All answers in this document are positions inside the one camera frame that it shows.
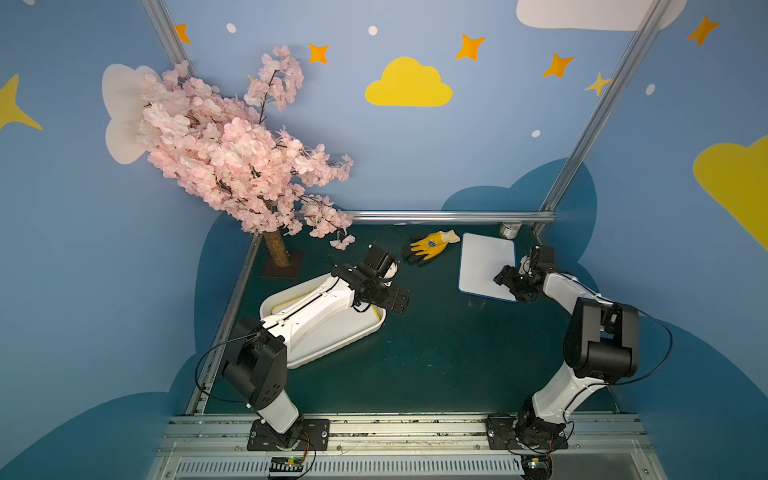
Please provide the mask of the white plastic storage box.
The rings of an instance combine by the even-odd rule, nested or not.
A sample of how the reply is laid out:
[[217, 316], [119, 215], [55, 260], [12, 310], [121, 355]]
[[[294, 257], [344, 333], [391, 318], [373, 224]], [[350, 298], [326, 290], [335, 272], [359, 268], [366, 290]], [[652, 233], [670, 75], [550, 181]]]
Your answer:
[[[331, 278], [331, 274], [325, 274], [313, 279], [307, 280], [298, 285], [292, 286], [284, 291], [290, 293], [307, 293], [319, 288], [323, 283]], [[363, 318], [362, 320], [347, 317], [345, 319], [343, 312], [330, 316], [311, 331], [307, 336], [299, 340], [292, 340], [288, 348], [287, 368], [289, 370], [297, 369], [305, 364], [337, 351], [353, 342], [356, 342], [365, 336], [375, 333], [384, 324], [384, 321], [378, 325]]]

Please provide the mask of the blue-edged whiteboard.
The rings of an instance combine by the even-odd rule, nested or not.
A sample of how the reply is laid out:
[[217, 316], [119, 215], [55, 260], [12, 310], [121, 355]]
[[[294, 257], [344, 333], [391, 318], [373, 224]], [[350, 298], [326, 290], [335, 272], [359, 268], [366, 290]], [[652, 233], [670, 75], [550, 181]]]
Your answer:
[[509, 288], [493, 281], [505, 266], [517, 266], [515, 242], [464, 233], [460, 244], [458, 290], [464, 294], [515, 303]]

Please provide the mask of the yellow-edged whiteboard back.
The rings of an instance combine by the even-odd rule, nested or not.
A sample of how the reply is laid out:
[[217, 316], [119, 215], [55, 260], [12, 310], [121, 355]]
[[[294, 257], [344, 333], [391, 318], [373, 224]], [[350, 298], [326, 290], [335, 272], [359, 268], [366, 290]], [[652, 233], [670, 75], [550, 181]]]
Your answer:
[[[260, 306], [260, 315], [262, 317], [267, 317], [268, 315], [274, 315], [279, 312], [282, 312], [283, 310], [293, 306], [297, 302], [301, 301], [305, 296], [307, 296], [307, 293], [290, 293], [288, 291], [279, 292], [274, 295], [271, 295], [267, 299], [265, 299], [261, 306]], [[358, 313], [355, 312], [353, 309], [350, 309], [344, 313], [345, 319], [347, 317], [351, 319], [358, 318], [362, 320], [363, 318], [373, 322], [374, 325], [378, 325], [382, 323], [386, 318], [386, 313], [384, 310], [382, 310], [379, 307], [372, 306], [369, 310], [367, 310], [364, 313]]]

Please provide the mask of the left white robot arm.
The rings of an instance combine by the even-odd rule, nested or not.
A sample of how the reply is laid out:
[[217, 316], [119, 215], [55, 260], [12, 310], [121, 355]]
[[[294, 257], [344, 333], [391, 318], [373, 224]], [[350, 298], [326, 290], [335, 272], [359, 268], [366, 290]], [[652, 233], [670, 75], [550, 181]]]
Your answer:
[[288, 372], [377, 332], [390, 313], [401, 314], [409, 292], [394, 285], [395, 256], [372, 244], [355, 265], [337, 263], [324, 276], [279, 292], [259, 319], [237, 323], [230, 339], [213, 346], [222, 356], [218, 377], [284, 448], [304, 438], [303, 416], [285, 390]]

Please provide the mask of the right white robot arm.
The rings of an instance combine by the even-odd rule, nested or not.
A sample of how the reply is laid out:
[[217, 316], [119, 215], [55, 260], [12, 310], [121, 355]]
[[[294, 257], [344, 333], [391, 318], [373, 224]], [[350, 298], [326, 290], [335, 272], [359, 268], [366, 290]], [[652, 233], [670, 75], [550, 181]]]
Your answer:
[[529, 451], [543, 454], [566, 448], [570, 415], [590, 395], [610, 385], [645, 380], [665, 366], [671, 356], [672, 330], [651, 317], [666, 332], [668, 346], [655, 367], [636, 377], [639, 320], [644, 312], [609, 300], [575, 275], [558, 270], [550, 246], [534, 246], [519, 267], [502, 267], [493, 281], [525, 303], [546, 296], [570, 315], [563, 363], [542, 389], [525, 399], [515, 415], [514, 442]]

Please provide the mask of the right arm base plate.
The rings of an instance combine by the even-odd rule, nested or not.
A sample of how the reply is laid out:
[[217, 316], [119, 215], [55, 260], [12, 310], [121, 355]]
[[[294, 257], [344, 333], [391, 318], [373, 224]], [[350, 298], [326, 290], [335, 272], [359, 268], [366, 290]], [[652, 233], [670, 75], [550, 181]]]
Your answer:
[[489, 415], [485, 427], [491, 450], [525, 450], [546, 455], [569, 447], [565, 424], [545, 422], [537, 417], [519, 422], [511, 415]]

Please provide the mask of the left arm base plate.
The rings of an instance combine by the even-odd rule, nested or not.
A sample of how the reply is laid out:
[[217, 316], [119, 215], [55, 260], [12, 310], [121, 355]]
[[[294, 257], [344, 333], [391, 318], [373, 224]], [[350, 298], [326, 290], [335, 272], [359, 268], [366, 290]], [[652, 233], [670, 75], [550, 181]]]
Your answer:
[[246, 449], [248, 451], [325, 451], [328, 448], [330, 421], [300, 417], [288, 430], [279, 433], [265, 420], [253, 422]]

